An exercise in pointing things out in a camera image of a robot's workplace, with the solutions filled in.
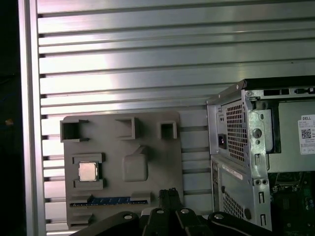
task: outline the metal frame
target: metal frame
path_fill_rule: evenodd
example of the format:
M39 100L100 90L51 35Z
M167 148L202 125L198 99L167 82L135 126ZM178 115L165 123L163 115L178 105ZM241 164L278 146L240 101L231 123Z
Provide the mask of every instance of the metal frame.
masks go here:
M19 0L24 172L28 236L46 234L36 5L36 0Z

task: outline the circuit board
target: circuit board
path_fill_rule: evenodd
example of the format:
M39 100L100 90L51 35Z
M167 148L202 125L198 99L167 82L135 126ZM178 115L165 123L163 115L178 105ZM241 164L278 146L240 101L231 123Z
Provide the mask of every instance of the circuit board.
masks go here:
M315 236L314 173L270 174L273 232Z
M87 203L72 203L71 207L115 206L131 204L148 204L147 200L131 201L130 197L91 198Z

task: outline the blue ram slot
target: blue ram slot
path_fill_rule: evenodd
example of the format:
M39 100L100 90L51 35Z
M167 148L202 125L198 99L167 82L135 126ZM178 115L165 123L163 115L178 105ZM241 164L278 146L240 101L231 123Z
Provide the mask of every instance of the blue ram slot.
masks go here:
M91 198L87 203L72 203L71 207L114 206L123 204L148 204L147 200L131 201L130 197Z

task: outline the dark background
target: dark background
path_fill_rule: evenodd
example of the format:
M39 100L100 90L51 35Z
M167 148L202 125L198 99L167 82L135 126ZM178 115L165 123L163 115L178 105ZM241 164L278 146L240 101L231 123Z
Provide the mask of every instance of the dark background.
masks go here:
M22 105L18 1L0 8L0 159L2 170L1 235L25 234Z

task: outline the aluminum slatted panel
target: aluminum slatted panel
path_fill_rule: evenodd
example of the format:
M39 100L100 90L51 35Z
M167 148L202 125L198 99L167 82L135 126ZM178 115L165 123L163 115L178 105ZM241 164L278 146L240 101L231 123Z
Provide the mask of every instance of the aluminum slatted panel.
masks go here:
M59 121L175 110L185 201L211 209L205 100L315 74L315 2L19 0L29 235L68 235Z

